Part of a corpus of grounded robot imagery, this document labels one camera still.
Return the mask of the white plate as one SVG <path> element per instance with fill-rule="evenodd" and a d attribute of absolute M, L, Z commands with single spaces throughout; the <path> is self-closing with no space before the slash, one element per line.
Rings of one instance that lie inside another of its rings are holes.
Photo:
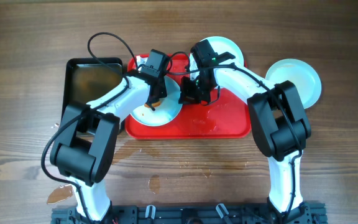
<path fill-rule="evenodd" d="M 233 54 L 236 59 L 242 64 L 246 66 L 246 61 L 244 60 L 244 56 L 239 48 L 239 46 L 234 43 L 232 40 L 221 37 L 221 36 L 211 36 L 204 38 L 203 40 L 208 40 L 210 45 L 212 46 L 213 50 L 219 54 L 222 54 L 224 52 L 229 52 Z M 198 68 L 196 61 L 195 61 L 195 53 L 190 54 L 190 70 L 196 70 Z M 195 72 L 191 73 L 190 79 L 194 80 L 200 73 Z"/>
<path fill-rule="evenodd" d="M 312 107 L 321 96 L 322 84 L 318 73 L 298 59 L 287 58 L 275 62 L 265 78 L 275 83 L 291 81 L 298 90 L 304 109 Z"/>
<path fill-rule="evenodd" d="M 180 87 L 178 83 L 166 76 L 165 84 L 167 89 L 167 97 L 162 98 L 161 104 L 153 111 L 146 106 L 139 106 L 132 113 L 131 116 L 139 123 L 146 126 L 163 126 L 175 119 L 179 114 L 182 104 L 178 103 L 180 98 Z"/>

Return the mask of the orange green sponge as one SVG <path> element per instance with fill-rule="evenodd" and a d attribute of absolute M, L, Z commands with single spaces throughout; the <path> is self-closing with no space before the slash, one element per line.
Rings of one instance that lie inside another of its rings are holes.
<path fill-rule="evenodd" d="M 161 100 L 158 100 L 158 101 L 155 102 L 155 103 L 145 103 L 144 106 L 145 106 L 146 108 L 152 108 L 152 109 L 154 109 L 154 108 L 160 106 L 161 103 L 162 103 L 162 101 L 161 101 Z"/>

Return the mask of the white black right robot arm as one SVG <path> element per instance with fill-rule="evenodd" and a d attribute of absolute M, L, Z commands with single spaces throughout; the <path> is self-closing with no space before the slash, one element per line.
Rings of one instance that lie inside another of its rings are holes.
<path fill-rule="evenodd" d="M 207 106 L 213 89 L 229 90 L 249 109 L 254 141 L 267 157 L 270 171 L 268 202 L 281 219 L 300 208 L 300 160 L 311 136 L 311 125 L 296 86 L 290 81 L 270 82 L 238 62 L 229 52 L 189 56 L 181 79 L 184 104 Z"/>

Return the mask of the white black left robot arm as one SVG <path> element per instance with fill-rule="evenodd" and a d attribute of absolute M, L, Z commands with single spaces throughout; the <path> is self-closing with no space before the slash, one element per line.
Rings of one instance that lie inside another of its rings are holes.
<path fill-rule="evenodd" d="M 42 153 L 58 168 L 58 181 L 75 190 L 77 206 L 69 213 L 73 223 L 113 223 L 112 204 L 104 178 L 114 157 L 121 123 L 138 107 L 167 96 L 166 72 L 143 68 L 122 75 L 120 82 L 99 98 L 86 103 L 73 101 L 63 112 L 58 131 Z"/>

